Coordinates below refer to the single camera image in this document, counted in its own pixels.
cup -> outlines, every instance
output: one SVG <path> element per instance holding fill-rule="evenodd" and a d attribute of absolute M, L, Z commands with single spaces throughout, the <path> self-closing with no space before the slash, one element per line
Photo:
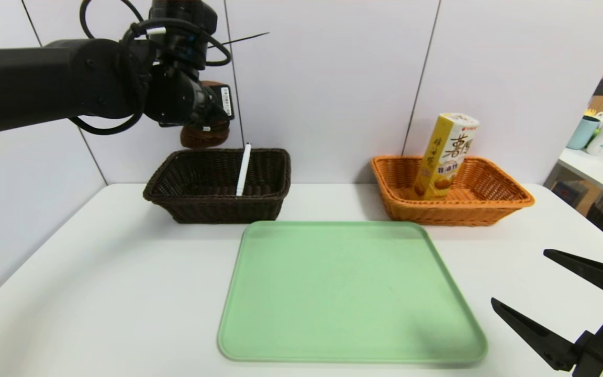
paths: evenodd
<path fill-rule="evenodd" d="M 599 119 L 584 115 L 574 131 L 574 135 L 567 143 L 567 148 L 582 149 L 588 145 L 588 141 L 594 134 L 594 130 L 599 126 Z"/>

yellow juice box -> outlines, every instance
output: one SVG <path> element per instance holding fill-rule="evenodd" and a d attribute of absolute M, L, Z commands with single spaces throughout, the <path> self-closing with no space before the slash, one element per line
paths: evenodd
<path fill-rule="evenodd" d="M 414 198 L 443 200 L 474 140 L 479 122 L 464 114 L 439 115 L 414 181 Z"/>

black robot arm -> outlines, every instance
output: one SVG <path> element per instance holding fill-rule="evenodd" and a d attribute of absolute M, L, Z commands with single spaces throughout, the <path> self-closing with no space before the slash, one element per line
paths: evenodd
<path fill-rule="evenodd" d="M 122 2 L 136 9 L 128 0 Z M 206 66 L 225 65 L 232 58 L 211 36 L 217 22 L 213 9 L 197 0 L 153 0 L 150 19 L 136 12 L 139 22 L 131 24 L 122 40 L 112 41 L 94 39 L 87 29 L 89 3 L 81 4 L 81 24 L 90 39 L 0 50 L 0 131 L 69 118 L 92 134 L 111 135 L 143 114 L 162 127 L 211 132 L 229 126 L 234 115 L 228 86 L 207 87 L 199 81 Z M 209 43 L 225 59 L 206 62 Z M 130 118 L 99 129 L 79 115 Z"/>
<path fill-rule="evenodd" d="M 138 102 L 124 59 L 144 79 L 154 57 L 147 41 L 136 41 L 129 57 L 103 39 L 0 50 L 0 131 L 79 115 L 128 117 Z"/>

brown wicker basket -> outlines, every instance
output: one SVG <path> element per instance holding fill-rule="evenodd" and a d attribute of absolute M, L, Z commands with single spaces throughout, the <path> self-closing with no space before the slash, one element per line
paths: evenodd
<path fill-rule="evenodd" d="M 253 149 L 243 196 L 236 196 L 243 149 L 183 150 L 155 172 L 143 197 L 181 224 L 276 220 L 290 189 L 290 155 Z"/>
<path fill-rule="evenodd" d="M 413 200 L 414 180 L 422 157 L 374 157 L 385 210 L 392 220 L 426 225 L 492 225 L 534 198 L 497 165 L 467 157 L 443 201 Z"/>

plastic tray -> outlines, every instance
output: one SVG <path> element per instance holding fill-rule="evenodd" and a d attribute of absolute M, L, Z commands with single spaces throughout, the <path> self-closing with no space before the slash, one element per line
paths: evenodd
<path fill-rule="evenodd" d="M 426 232 L 393 222 L 250 225 L 218 346 L 271 362 L 467 363 L 487 352 Z"/>

